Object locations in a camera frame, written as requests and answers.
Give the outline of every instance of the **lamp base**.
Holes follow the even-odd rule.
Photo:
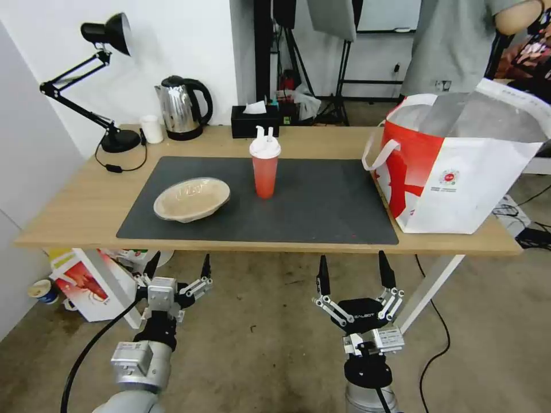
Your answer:
[[[131,130],[121,130],[115,133],[107,131],[102,139],[102,149],[109,153],[126,152],[135,148],[141,142],[139,135]]]

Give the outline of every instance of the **beige bowl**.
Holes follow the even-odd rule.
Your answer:
[[[188,223],[216,212],[230,199],[230,187],[216,178],[195,178],[165,189],[153,203],[164,220]]]

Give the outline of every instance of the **lamp arm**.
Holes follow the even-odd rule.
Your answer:
[[[78,64],[77,66],[73,67],[72,69],[67,70],[66,72],[60,74],[58,77],[55,77],[52,80],[46,81],[40,85],[40,91],[48,96],[49,98],[52,98],[54,100],[57,100],[59,103],[67,106],[70,109],[73,109],[75,112],[79,113],[80,115],[84,116],[85,118],[88,118],[92,122],[97,123],[99,126],[105,128],[108,131],[111,132],[117,132],[118,129],[115,127],[115,122],[113,120],[106,120],[107,118],[104,118],[102,116],[99,116],[93,112],[90,112],[89,110],[84,109],[83,107],[77,105],[75,102],[65,98],[61,95],[61,92],[68,87],[74,85],[77,82],[80,82],[81,80],[85,79],[86,77],[90,76],[91,74],[97,72],[100,69],[103,69],[105,66],[109,66],[111,58],[111,52],[108,52],[107,50],[99,50],[95,55],[90,57],[89,59],[85,60],[84,62]],[[68,83],[65,83],[63,86],[58,87],[58,83],[64,80],[68,75],[70,75],[72,72],[80,69],[81,67],[87,65],[90,62],[93,62],[94,60],[100,60],[101,65],[95,67],[94,69],[89,70],[88,72],[84,73],[83,75],[80,75],[78,77],[72,78]]]

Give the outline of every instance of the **lamp shade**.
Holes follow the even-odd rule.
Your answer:
[[[118,13],[105,24],[83,23],[82,37],[90,43],[110,44],[114,49],[130,56],[130,25],[124,13]]]

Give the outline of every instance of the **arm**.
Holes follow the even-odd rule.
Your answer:
[[[497,30],[510,36],[530,26],[547,8],[551,0],[527,0],[516,4],[495,15]]]

